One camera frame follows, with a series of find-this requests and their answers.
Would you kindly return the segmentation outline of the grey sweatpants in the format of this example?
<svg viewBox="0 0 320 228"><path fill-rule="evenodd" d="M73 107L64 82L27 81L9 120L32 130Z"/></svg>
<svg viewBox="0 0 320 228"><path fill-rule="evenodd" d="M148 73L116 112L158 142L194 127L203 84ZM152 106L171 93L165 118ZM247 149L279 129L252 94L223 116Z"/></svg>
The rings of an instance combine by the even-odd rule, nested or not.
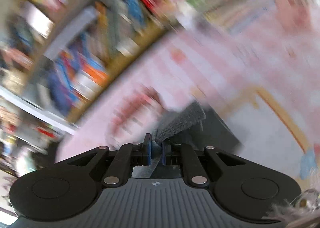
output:
<svg viewBox="0 0 320 228"><path fill-rule="evenodd" d="M133 168L133 178L168 179L180 178L179 166L164 166L161 163L161 144L188 144L192 149L203 151L213 146L231 154L237 154L242 143L210 106L201 106L194 101L183 111L167 111L152 132L151 164Z"/></svg>

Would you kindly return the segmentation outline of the upper orange white box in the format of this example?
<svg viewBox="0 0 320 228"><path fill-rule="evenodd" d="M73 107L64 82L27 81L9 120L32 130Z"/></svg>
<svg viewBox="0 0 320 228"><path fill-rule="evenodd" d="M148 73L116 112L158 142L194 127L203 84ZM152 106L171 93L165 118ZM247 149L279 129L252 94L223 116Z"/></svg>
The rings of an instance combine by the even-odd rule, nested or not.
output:
<svg viewBox="0 0 320 228"><path fill-rule="evenodd" d="M86 62L73 77L71 86L78 95L91 100L108 79L109 75L103 66Z"/></svg>

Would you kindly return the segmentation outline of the pink checkered cartoon tablecloth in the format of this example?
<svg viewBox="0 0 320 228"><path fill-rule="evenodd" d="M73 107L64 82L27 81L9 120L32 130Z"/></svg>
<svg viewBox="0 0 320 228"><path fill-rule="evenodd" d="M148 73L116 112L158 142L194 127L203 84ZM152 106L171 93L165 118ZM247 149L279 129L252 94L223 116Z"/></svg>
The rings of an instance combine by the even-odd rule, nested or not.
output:
<svg viewBox="0 0 320 228"><path fill-rule="evenodd" d="M236 136L203 138L312 186L319 177L319 7L312 26L286 32L275 7L234 36L166 35L122 74L62 142L57 160L114 149L155 129L156 112L191 102L217 112Z"/></svg>

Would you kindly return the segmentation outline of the white wooden bookshelf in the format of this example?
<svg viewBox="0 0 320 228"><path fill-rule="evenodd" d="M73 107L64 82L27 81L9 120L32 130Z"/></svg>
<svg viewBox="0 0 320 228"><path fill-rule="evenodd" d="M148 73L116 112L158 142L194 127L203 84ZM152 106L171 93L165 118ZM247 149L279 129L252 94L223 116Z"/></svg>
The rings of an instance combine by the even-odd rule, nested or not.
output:
<svg viewBox="0 0 320 228"><path fill-rule="evenodd" d="M1 130L54 136L167 32L173 0L1 0Z"/></svg>

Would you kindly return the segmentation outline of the row of leaning books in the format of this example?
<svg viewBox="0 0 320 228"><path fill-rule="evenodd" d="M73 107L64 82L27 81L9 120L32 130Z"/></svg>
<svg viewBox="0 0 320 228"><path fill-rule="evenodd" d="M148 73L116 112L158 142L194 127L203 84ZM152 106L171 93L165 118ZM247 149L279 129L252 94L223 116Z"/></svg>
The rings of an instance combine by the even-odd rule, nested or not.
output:
<svg viewBox="0 0 320 228"><path fill-rule="evenodd" d="M46 62L36 79L42 106L53 107L65 120L78 119L110 83L164 35L171 1L75 0L50 34L49 45L89 6L97 10L96 20L61 50L55 60L43 56ZM103 66L109 75L91 100L78 95L71 86L73 77L86 62Z"/></svg>

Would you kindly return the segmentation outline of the white flat lamp bar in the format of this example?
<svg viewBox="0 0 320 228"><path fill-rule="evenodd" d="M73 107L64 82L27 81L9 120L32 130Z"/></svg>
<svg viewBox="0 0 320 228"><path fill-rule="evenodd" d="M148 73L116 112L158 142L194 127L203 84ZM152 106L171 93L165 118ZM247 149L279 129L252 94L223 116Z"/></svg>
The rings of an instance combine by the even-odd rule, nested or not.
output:
<svg viewBox="0 0 320 228"><path fill-rule="evenodd" d="M92 21L96 20L97 15L98 12L93 6L83 9L59 32L43 55L50 60L55 60L61 50L66 48Z"/></svg>

